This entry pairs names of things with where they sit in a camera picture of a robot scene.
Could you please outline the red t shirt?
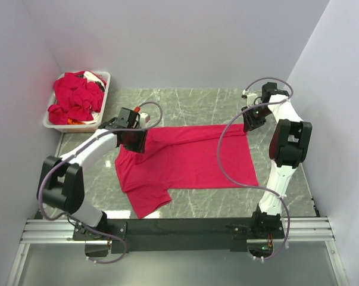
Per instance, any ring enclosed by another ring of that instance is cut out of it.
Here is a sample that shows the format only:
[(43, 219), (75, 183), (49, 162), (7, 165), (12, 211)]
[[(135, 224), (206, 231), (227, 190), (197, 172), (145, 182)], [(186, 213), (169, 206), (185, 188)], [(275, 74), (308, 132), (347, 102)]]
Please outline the red t shirt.
[(242, 124), (150, 129), (144, 153), (121, 147), (115, 170), (139, 219), (171, 202), (169, 189), (236, 187), (223, 172), (258, 185)]

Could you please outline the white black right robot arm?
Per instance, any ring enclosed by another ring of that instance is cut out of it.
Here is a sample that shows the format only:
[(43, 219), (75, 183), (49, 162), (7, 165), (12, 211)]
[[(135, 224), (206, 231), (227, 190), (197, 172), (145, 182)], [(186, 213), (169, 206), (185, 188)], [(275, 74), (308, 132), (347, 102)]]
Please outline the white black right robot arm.
[(275, 82), (267, 82), (261, 88), (261, 95), (254, 98), (245, 91), (247, 99), (244, 112), (244, 132), (262, 127), (266, 117), (274, 116), (276, 128), (269, 145), (271, 169), (262, 199), (252, 214), (249, 230), (258, 238), (273, 234), (280, 236), (283, 230), (281, 213), (283, 201), (290, 180), (298, 166), (307, 156), (313, 126), (303, 120), (295, 111), (290, 97), (293, 89), (281, 90)]

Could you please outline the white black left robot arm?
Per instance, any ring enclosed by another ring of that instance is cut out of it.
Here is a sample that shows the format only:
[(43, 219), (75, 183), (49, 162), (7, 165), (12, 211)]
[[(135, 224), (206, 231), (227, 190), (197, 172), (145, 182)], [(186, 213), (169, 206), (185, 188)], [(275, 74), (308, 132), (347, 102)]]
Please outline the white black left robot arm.
[(61, 157), (45, 159), (37, 199), (42, 216), (57, 220), (66, 215), (96, 240), (106, 236), (107, 215), (85, 199), (84, 174), (102, 156), (120, 146), (143, 153), (148, 130), (141, 108), (122, 108), (117, 117), (101, 124), (93, 135)]

